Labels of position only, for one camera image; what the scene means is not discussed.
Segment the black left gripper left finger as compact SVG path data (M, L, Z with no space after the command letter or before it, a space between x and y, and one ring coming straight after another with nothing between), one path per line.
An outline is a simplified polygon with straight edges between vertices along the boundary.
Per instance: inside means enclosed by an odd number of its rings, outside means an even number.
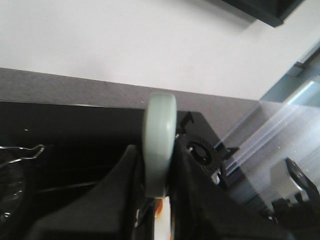
M144 194L142 158L129 145L119 162L95 187L62 209L37 220L26 240L146 240L137 226Z

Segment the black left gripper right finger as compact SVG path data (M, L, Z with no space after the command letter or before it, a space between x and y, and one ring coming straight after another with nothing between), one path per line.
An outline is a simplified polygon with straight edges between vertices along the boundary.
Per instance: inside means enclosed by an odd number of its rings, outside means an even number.
M215 185L183 143L174 147L169 199L174 240L293 240Z

